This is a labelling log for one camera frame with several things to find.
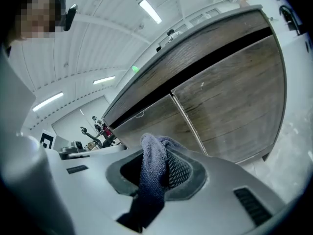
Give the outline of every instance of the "vent slot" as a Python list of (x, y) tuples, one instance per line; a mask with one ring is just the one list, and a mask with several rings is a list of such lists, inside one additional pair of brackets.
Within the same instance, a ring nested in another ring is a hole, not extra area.
[(85, 165), (80, 165), (80, 166), (68, 168), (68, 169), (67, 169), (67, 172), (68, 172), (69, 174), (73, 174), (73, 173), (76, 173), (76, 172), (79, 172), (79, 171), (82, 171), (82, 170), (87, 170), (87, 169), (88, 169), (87, 166), (85, 166)]
[(262, 225), (272, 217), (249, 189), (237, 189), (234, 193), (256, 226)]

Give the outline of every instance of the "wooden cabinet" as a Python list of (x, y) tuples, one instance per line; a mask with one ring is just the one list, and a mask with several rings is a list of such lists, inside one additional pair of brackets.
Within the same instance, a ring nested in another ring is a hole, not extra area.
[(148, 132), (236, 163), (265, 155), (284, 116), (283, 63), (260, 6), (223, 13), (159, 51), (103, 118), (128, 147)]
[(121, 97), (118, 95), (119, 99), (114, 100), (105, 114), (106, 123), (112, 125), (126, 111), (192, 63), (243, 36), (268, 27), (258, 10), (236, 16), (225, 17), (222, 14), (217, 17), (222, 20), (214, 19), (214, 23), (204, 25), (203, 29), (201, 25), (198, 26), (199, 29), (194, 27), (189, 33), (184, 33), (186, 38), (190, 35), (186, 41), (170, 49), (175, 44), (173, 41), (166, 47), (169, 49), (166, 53), (163, 53), (166, 48), (157, 53), (147, 63), (147, 68), (142, 68), (126, 85), (127, 90)]
[(273, 36), (172, 90), (210, 156), (233, 162), (272, 145), (284, 107), (284, 73)]
[(170, 95), (127, 120), (113, 132), (128, 148), (139, 146), (140, 137), (144, 133), (151, 133), (155, 136), (169, 136), (188, 149), (201, 152)]

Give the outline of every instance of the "towel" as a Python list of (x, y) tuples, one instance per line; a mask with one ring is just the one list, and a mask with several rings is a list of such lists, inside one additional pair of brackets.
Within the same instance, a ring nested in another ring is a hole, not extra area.
[(164, 207), (164, 195), (169, 181), (165, 147), (185, 147), (169, 137), (154, 137), (151, 134), (142, 135), (140, 142), (143, 148), (143, 159), (137, 203), (140, 208), (140, 224), (146, 228)]

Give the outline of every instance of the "light fixture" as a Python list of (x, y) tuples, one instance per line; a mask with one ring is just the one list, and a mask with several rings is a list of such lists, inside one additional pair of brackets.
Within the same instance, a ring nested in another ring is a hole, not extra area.
[(162, 22), (162, 19), (158, 16), (157, 12), (151, 7), (147, 0), (142, 0), (139, 5), (150, 15), (150, 17), (153, 18), (154, 21), (156, 21), (157, 24)]
[(105, 82), (105, 81), (109, 81), (109, 80), (112, 80), (112, 79), (115, 79), (115, 76), (110, 76), (110, 77), (107, 77), (107, 78), (96, 80), (96, 81), (93, 82), (93, 84), (99, 84), (99, 83), (102, 83), (102, 82)]
[(33, 111), (35, 112), (35, 111), (39, 110), (41, 107), (44, 107), (46, 104), (52, 102), (53, 100), (56, 100), (59, 97), (62, 97), (63, 95), (64, 95), (63, 92), (56, 94), (55, 96), (47, 99), (46, 101), (44, 101), (44, 102), (40, 103), (39, 105), (37, 105), (36, 107), (34, 107)]

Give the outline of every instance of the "green indicator light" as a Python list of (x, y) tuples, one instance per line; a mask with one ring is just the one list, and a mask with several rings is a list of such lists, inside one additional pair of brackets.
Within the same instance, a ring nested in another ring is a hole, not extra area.
[(133, 69), (133, 71), (134, 71), (135, 73), (139, 71), (139, 68), (136, 67), (136, 66), (132, 66), (132, 69)]

